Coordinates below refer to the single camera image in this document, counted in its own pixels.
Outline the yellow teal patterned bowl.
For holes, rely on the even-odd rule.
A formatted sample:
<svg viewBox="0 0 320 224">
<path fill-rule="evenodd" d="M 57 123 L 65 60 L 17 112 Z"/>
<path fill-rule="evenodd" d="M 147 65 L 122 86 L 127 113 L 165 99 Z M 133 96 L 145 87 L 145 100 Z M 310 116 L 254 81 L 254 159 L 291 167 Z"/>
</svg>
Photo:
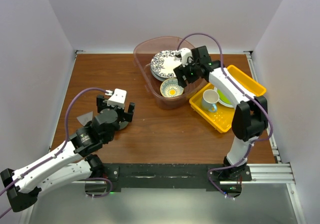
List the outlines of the yellow teal patterned bowl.
<svg viewBox="0 0 320 224">
<path fill-rule="evenodd" d="M 176 78 L 166 79 L 159 89 L 161 95 L 166 98 L 178 97 L 184 93 L 184 88 L 179 86 Z"/>
</svg>

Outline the teal ceramic mug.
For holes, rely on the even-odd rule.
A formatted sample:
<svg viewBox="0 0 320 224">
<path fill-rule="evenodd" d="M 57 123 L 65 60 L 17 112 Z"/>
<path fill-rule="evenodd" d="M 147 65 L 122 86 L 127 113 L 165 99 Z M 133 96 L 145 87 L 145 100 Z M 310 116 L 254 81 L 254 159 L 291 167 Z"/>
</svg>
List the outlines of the teal ceramic mug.
<svg viewBox="0 0 320 224">
<path fill-rule="evenodd" d="M 119 122 L 119 130 L 122 130 L 128 126 L 128 121 Z"/>
</svg>

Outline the green rimmed lettered plate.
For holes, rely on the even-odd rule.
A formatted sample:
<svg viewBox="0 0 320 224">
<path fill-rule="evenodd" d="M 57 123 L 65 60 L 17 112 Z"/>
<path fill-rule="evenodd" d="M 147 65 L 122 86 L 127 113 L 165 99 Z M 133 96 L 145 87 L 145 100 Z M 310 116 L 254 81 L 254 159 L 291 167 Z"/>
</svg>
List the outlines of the green rimmed lettered plate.
<svg viewBox="0 0 320 224">
<path fill-rule="evenodd" d="M 150 68 L 151 74 L 159 81 L 165 81 L 170 78 L 176 78 L 172 69 L 160 69 L 156 71 L 155 69 Z"/>
</svg>

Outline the blue patterned bottom plate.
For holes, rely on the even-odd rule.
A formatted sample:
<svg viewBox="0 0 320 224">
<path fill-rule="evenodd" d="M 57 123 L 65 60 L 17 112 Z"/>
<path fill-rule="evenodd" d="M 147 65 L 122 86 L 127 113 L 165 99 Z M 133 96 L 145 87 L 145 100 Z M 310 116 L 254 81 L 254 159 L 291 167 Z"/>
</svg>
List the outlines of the blue patterned bottom plate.
<svg viewBox="0 0 320 224">
<path fill-rule="evenodd" d="M 161 78 L 176 78 L 173 70 L 181 63 L 181 57 L 176 56 L 174 50 L 163 50 L 151 59 L 150 68 L 154 74 Z"/>
</svg>

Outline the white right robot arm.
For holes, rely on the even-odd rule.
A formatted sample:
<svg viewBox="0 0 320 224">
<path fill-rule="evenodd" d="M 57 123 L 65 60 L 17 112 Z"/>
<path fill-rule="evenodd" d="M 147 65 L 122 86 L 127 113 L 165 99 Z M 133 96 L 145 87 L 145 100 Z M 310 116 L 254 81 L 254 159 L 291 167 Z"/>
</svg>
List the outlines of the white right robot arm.
<svg viewBox="0 0 320 224">
<path fill-rule="evenodd" d="M 206 46 L 181 48 L 174 54 L 181 59 L 181 64 L 174 68 L 181 87 L 199 78 L 205 79 L 220 89 L 234 108 L 231 123 L 234 140 L 231 149 L 224 158 L 223 166 L 208 172 L 210 177 L 218 174 L 233 181 L 245 169 L 252 147 L 269 125 L 267 100 L 244 88 L 224 67 L 222 59 L 212 61 Z"/>
</svg>

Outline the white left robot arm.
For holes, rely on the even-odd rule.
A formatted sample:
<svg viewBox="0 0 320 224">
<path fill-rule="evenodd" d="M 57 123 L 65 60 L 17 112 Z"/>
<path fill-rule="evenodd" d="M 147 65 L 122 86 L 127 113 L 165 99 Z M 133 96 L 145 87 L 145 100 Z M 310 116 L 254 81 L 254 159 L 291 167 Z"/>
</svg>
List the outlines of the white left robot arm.
<svg viewBox="0 0 320 224">
<path fill-rule="evenodd" d="M 6 193 L 9 210 L 17 213 L 31 207 L 45 191 L 67 181 L 99 180 L 104 169 L 94 152 L 111 142 L 123 123 L 133 120 L 136 105 L 131 102 L 125 110 L 125 100 L 117 94 L 97 96 L 98 114 L 61 145 L 23 168 L 1 171 L 1 193 Z"/>
</svg>

